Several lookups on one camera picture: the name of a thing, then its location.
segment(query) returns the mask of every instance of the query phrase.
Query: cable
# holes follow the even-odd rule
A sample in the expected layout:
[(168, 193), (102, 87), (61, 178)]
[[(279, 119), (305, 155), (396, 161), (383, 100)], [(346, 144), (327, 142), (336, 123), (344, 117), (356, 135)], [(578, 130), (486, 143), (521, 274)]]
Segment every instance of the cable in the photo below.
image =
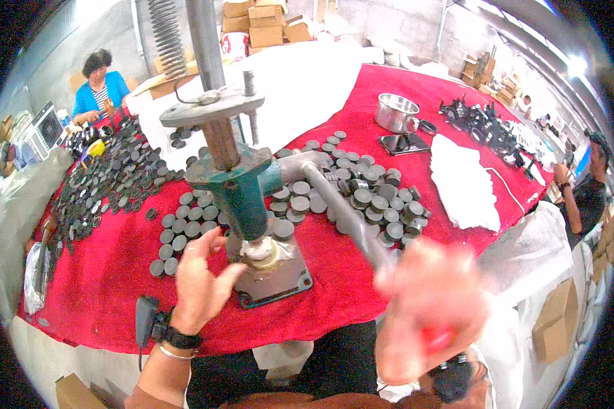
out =
[(521, 206), (521, 204), (518, 202), (518, 200), (516, 200), (516, 198), (514, 197), (512, 192), (509, 190), (509, 186), (508, 186), (507, 182), (505, 182), (505, 179), (503, 179), (503, 177), (500, 176), (500, 173), (498, 173), (494, 168), (484, 168), (484, 170), (487, 170), (487, 171), (492, 170), (492, 171), (494, 171), (494, 173), (500, 178), (500, 180), (503, 181), (503, 184), (505, 184), (505, 187), (507, 188), (509, 195), (512, 197), (512, 199), (514, 199), (516, 204), (521, 208), (521, 211), (523, 212), (523, 215), (525, 216), (525, 209), (523, 208), (523, 206)]

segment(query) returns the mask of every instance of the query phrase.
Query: yellow bowl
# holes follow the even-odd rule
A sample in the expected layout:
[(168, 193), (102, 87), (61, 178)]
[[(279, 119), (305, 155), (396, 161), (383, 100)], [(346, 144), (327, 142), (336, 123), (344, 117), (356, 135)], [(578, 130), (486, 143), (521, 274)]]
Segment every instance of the yellow bowl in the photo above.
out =
[(87, 153), (91, 155), (91, 158), (95, 158), (96, 156), (102, 155), (104, 151), (105, 151), (105, 143), (102, 142), (102, 139), (99, 139), (91, 143), (91, 146), (89, 146)]

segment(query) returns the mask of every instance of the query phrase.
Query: blue cardigan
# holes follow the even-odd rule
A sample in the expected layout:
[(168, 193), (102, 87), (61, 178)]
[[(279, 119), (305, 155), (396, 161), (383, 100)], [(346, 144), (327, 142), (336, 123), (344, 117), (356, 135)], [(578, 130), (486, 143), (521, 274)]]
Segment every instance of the blue cardigan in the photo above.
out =
[[(107, 95), (114, 103), (114, 108), (118, 108), (122, 103), (123, 97), (130, 93), (123, 76), (118, 71), (111, 71), (105, 75), (105, 83)], [(75, 94), (75, 108), (73, 108), (73, 116), (83, 114), (90, 110), (98, 110), (98, 102), (93, 97), (91, 86), (86, 81)]]

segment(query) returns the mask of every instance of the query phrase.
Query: black watch strap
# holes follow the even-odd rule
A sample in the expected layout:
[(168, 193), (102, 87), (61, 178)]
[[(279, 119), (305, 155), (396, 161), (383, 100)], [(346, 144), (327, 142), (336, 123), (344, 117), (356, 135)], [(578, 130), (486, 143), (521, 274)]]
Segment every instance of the black watch strap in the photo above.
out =
[(184, 335), (174, 327), (168, 327), (164, 335), (169, 344), (180, 349), (197, 349), (202, 344), (200, 335)]

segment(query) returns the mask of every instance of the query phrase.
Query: smartphone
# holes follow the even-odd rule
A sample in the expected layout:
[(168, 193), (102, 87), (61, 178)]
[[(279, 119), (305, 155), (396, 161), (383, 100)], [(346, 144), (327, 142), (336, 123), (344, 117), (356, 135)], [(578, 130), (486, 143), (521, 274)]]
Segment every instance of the smartphone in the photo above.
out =
[(430, 146), (416, 134), (380, 136), (378, 142), (392, 156), (430, 150)]

